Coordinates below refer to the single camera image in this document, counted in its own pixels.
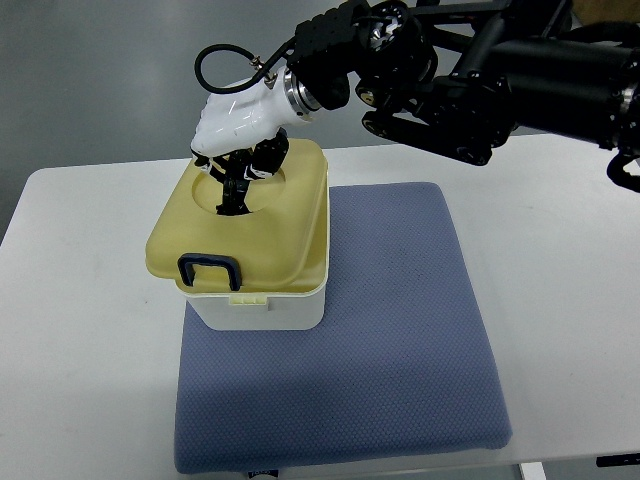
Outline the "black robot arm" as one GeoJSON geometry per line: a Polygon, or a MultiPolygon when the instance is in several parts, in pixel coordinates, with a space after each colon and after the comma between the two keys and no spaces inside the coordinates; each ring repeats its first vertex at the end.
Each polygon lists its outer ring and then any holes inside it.
{"type": "Polygon", "coordinates": [[[520,126],[614,152],[609,179],[639,178],[639,13],[582,1],[444,5],[348,1],[299,24],[251,78],[209,87],[191,143],[201,162],[232,152],[264,176],[279,130],[351,94],[372,134],[471,165],[486,164],[520,126]]]}

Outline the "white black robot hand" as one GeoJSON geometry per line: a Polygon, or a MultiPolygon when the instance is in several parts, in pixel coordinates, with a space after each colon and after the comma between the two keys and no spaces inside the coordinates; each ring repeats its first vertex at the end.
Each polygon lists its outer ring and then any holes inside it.
{"type": "Polygon", "coordinates": [[[252,159],[242,177],[266,179],[279,170],[284,158],[269,142],[287,125],[312,121],[320,109],[310,90],[282,67],[271,86],[259,81],[241,92],[210,94],[190,148],[195,158],[207,161],[250,149],[252,159]]]}

